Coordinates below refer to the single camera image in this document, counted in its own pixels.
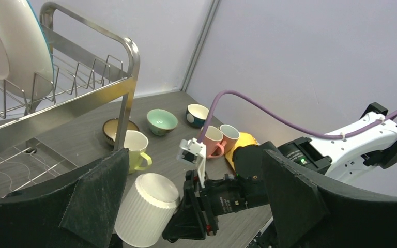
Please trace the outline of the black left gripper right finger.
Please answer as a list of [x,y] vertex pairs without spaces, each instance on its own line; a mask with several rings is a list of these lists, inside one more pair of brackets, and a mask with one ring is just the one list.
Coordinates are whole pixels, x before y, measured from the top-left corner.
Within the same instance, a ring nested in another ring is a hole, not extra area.
[[329,178],[264,150],[277,247],[397,247],[397,197]]

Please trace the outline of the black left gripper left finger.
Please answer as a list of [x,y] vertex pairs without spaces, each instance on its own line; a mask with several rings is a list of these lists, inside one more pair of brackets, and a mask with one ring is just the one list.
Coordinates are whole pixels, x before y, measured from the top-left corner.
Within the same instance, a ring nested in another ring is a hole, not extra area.
[[0,198],[0,247],[108,247],[128,171],[117,149]]

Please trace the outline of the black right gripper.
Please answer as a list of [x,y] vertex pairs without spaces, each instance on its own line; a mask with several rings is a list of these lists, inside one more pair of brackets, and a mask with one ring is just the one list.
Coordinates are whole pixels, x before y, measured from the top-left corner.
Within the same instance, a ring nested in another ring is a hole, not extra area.
[[183,204],[162,233],[168,241],[204,240],[218,231],[218,216],[269,204],[264,181],[258,176],[225,174],[199,182],[196,170],[185,174]]

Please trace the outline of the white ribbed mug black handle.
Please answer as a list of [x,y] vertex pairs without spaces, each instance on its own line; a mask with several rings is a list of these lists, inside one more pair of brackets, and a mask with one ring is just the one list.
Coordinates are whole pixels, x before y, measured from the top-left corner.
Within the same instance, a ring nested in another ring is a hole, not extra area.
[[114,230],[133,247],[157,243],[180,204],[177,187],[156,174],[139,175],[120,205]]

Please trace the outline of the light green mug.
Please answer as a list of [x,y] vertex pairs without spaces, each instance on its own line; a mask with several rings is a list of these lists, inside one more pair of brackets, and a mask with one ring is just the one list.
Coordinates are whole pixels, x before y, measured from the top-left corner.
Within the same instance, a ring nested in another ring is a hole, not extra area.
[[124,148],[129,149],[129,174],[145,171],[152,165],[152,158],[146,153],[149,140],[139,131],[127,130]]

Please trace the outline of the watermelon pattern plate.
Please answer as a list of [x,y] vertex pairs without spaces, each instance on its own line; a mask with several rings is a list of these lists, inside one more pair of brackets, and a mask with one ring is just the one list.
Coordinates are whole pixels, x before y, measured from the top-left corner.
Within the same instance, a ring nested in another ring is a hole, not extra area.
[[0,84],[29,100],[53,89],[52,56],[29,1],[0,1]]

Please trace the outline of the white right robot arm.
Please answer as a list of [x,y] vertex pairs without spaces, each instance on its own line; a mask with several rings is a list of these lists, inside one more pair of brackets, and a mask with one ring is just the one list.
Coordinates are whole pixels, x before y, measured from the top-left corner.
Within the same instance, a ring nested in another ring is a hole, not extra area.
[[266,205],[268,198],[261,168],[265,150],[275,150],[289,160],[341,182],[349,182],[376,167],[389,168],[397,163],[397,111],[389,113],[374,102],[361,118],[345,127],[319,137],[300,137],[281,146],[259,144],[251,135],[239,133],[212,146],[196,140],[182,141],[179,158],[200,161],[198,153],[210,158],[225,156],[234,170],[222,179],[209,179],[200,170],[185,175],[184,196],[178,211],[163,231],[169,242],[178,239],[203,240],[217,233],[218,216]]

